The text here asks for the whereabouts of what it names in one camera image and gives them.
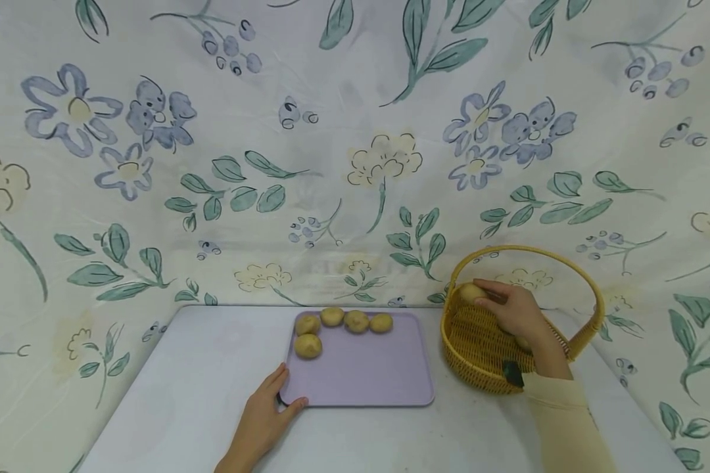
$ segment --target lavender plastic tray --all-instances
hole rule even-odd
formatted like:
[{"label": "lavender plastic tray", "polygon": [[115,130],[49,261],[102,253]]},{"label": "lavender plastic tray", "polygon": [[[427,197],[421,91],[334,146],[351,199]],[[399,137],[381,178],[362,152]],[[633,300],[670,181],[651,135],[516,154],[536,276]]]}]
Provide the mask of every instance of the lavender plastic tray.
[{"label": "lavender plastic tray", "polygon": [[287,352],[289,380],[279,393],[281,402],[305,396],[312,407],[431,404],[434,384],[420,322],[411,313],[391,315],[394,326],[386,334],[352,334],[344,325],[321,327],[323,352],[310,360],[295,354],[293,329]]}]

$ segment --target potato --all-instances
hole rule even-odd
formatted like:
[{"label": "potato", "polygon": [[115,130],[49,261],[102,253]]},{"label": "potato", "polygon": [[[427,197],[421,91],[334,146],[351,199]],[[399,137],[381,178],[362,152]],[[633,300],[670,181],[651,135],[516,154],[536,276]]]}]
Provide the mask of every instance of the potato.
[{"label": "potato", "polygon": [[486,295],[484,289],[479,288],[472,282],[467,282],[460,286],[460,298],[469,304],[473,304],[473,301],[477,298],[489,298],[489,296]]},{"label": "potato", "polygon": [[374,315],[369,324],[371,332],[383,334],[392,329],[392,317],[388,313]]},{"label": "potato", "polygon": [[321,322],[326,327],[338,327],[344,319],[344,310],[339,307],[326,307],[321,310]]},{"label": "potato", "polygon": [[368,315],[361,310],[350,310],[344,316],[344,326],[354,334],[361,334],[368,330]]},{"label": "potato", "polygon": [[295,353],[304,359],[317,358],[323,350],[321,339],[314,334],[303,334],[295,340]]},{"label": "potato", "polygon": [[317,334],[321,329],[321,321],[312,314],[305,314],[295,322],[295,334],[299,337],[305,334]]}]

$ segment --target table surface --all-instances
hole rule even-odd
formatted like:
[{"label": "table surface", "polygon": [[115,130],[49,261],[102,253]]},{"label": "table surface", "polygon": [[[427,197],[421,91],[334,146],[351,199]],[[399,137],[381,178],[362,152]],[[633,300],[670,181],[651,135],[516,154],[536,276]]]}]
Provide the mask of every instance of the table surface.
[{"label": "table surface", "polygon": [[[523,395],[465,385],[441,357],[440,309],[421,320],[436,398],[419,408],[314,408],[257,472],[541,472]],[[284,360],[294,307],[182,308],[87,456],[80,473],[214,471],[247,397]],[[548,312],[566,335],[567,315]],[[619,472],[684,473],[673,450],[593,347],[573,365]]]}]

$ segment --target blue flower print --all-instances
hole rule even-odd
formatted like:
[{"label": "blue flower print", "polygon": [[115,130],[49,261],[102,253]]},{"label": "blue flower print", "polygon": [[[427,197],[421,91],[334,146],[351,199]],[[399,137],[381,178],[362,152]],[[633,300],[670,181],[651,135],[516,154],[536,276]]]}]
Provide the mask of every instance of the blue flower print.
[{"label": "blue flower print", "polygon": [[[516,156],[518,164],[528,168],[534,158],[545,160],[552,156],[552,143],[574,130],[576,114],[565,112],[555,118],[555,104],[548,97],[531,109],[530,114],[515,114],[502,125],[502,141],[507,144],[500,153],[500,160]],[[542,138],[548,130],[548,137]]]},{"label": "blue flower print", "polygon": [[142,159],[142,145],[135,143],[126,150],[126,156],[107,146],[100,151],[100,158],[108,170],[95,176],[95,184],[101,189],[119,189],[126,200],[137,198],[137,190],[149,191],[153,180],[150,168],[153,159]]},{"label": "blue flower print", "polygon": [[476,143],[484,143],[489,138],[489,122],[505,120],[510,115],[511,108],[508,105],[495,105],[503,90],[505,81],[491,89],[486,100],[481,94],[470,94],[463,99],[460,104],[460,115],[463,118],[452,120],[442,133],[446,143],[455,143],[455,156],[465,153],[471,144],[471,135]]},{"label": "blue flower print", "polygon": [[490,176],[499,175],[502,167],[499,164],[490,162],[499,153],[497,146],[489,146],[481,153],[478,145],[473,145],[465,153],[465,164],[450,171],[448,179],[458,181],[458,190],[462,191],[468,184],[474,189],[484,189],[489,182]]},{"label": "blue flower print", "polygon": [[[155,81],[145,78],[137,85],[137,99],[129,105],[126,114],[126,123],[136,135],[142,137],[145,150],[150,150],[153,140],[160,143],[165,149],[174,150],[176,143],[189,146],[195,142],[192,135],[184,125],[197,116],[197,111],[192,108],[189,97],[175,91],[169,95],[169,111],[171,120],[164,113],[166,95]],[[157,125],[169,122],[170,125]]]},{"label": "blue flower print", "polygon": [[[22,81],[21,90],[37,105],[26,111],[26,132],[34,138],[60,139],[79,158],[88,158],[94,151],[90,135],[101,143],[115,145],[116,134],[103,120],[119,116],[123,104],[90,96],[86,76],[73,64],[63,64],[57,76],[60,86],[40,76]],[[52,129],[42,131],[47,120],[53,121]]]}]

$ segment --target wicker basket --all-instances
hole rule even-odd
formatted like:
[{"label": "wicker basket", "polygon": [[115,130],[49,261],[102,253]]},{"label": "wicker basket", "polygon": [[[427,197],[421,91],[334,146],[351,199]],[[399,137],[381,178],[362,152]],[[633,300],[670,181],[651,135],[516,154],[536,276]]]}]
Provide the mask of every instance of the wicker basket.
[{"label": "wicker basket", "polygon": [[448,297],[444,303],[444,313],[441,320],[444,357],[450,369],[465,382],[474,388],[483,389],[494,394],[513,394],[522,390],[508,383],[505,379],[502,371],[504,360],[513,360],[518,363],[521,372],[532,372],[534,370],[534,357],[529,352],[521,349],[515,343],[513,336],[500,330],[493,313],[477,305],[466,303],[461,299],[460,292],[456,288],[456,279],[458,279],[460,271],[471,260],[485,254],[504,250],[530,251],[531,253],[556,259],[568,265],[584,278],[591,290],[593,290],[596,299],[594,315],[587,325],[581,328],[573,338],[566,340],[560,330],[548,320],[552,332],[560,341],[560,344],[563,345],[563,351],[569,361],[573,361],[581,350],[587,346],[589,340],[602,327],[603,318],[605,317],[605,303],[598,285],[587,273],[568,259],[549,251],[518,245],[488,247],[474,254],[469,254],[455,267],[450,279]]}]

